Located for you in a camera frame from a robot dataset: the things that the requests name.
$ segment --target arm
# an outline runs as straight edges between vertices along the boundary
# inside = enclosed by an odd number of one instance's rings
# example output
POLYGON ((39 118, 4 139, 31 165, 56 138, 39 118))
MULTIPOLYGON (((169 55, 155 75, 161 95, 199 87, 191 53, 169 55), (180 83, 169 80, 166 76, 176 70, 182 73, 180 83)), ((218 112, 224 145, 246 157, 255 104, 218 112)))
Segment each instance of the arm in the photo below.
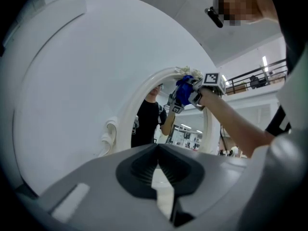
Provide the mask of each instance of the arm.
POLYGON ((255 148, 270 144, 275 138, 246 121, 210 90, 203 88, 200 93, 202 98, 199 104, 206 106, 212 112, 247 157, 251 157, 255 148))
POLYGON ((169 111, 169 114, 167 116, 167 119, 164 123, 164 125, 161 126, 161 130, 163 135, 169 135, 171 132, 171 128, 173 126, 174 123, 174 119, 175 119, 175 113, 172 111, 169 111))

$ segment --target white cloth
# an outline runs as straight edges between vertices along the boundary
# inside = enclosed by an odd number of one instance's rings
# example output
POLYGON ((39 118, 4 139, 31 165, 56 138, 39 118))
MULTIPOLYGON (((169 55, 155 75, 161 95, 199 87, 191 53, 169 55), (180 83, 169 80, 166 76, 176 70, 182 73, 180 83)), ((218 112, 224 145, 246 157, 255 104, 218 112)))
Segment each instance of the white cloth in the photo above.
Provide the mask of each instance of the white cloth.
POLYGON ((234 156, 237 156, 237 155, 238 155, 238 153, 239 153, 239 148, 238 148, 237 146, 233 146, 233 147, 231 148, 231 150, 233 150, 233 155, 234 155, 234 156))
POLYGON ((188 66, 186 67, 177 67, 176 71, 180 73, 181 75, 191 75, 192 77, 196 79, 202 79, 203 75, 198 69, 190 68, 188 66))

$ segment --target floor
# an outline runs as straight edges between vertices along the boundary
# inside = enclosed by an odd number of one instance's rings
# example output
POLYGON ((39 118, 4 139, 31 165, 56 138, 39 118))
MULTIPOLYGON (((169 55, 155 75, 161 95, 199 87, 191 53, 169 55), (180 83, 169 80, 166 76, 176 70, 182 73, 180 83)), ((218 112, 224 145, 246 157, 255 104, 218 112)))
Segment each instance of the floor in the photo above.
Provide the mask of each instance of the floor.
POLYGON ((168 219, 170 219, 174 199, 174 189, 160 167, 157 167, 154 171, 152 188, 157 191, 158 208, 168 219))

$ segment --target white curved panel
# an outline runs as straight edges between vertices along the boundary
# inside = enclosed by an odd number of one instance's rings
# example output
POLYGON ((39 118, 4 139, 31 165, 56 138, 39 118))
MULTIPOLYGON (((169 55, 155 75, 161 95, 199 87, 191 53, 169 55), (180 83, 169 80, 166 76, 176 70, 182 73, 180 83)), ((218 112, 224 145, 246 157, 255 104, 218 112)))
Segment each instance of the white curved panel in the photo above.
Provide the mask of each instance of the white curved panel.
POLYGON ((22 184, 13 146, 13 114, 23 78, 36 54, 65 24, 86 11, 85 0, 58 0, 23 23, 10 38, 0 63, 0 159, 13 187, 22 184))
POLYGON ((206 119, 204 119, 204 127, 206 127, 206 130, 203 132, 202 146, 199 151, 211 153, 211 151, 216 151, 218 146, 220 123, 207 108, 203 110, 203 116, 206 117, 206 119))
POLYGON ((147 78, 185 65, 215 70, 199 43, 161 11, 139 0, 87 0, 87 13, 51 38, 25 77, 14 123, 25 181, 41 194, 95 158, 107 118, 121 123, 147 78))

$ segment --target blue glove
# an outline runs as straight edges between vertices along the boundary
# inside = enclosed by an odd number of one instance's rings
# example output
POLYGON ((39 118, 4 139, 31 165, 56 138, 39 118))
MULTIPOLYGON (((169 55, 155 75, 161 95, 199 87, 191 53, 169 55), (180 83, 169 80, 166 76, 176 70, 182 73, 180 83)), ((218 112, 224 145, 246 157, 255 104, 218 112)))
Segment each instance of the blue glove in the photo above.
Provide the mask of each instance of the blue glove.
POLYGON ((179 89, 176 93, 177 99, 181 102, 183 105, 189 105, 191 104, 188 101, 188 98, 190 94, 193 92, 193 86, 186 83, 186 80, 193 78, 191 75, 185 75, 183 79, 178 80, 176 85, 179 86, 179 89))

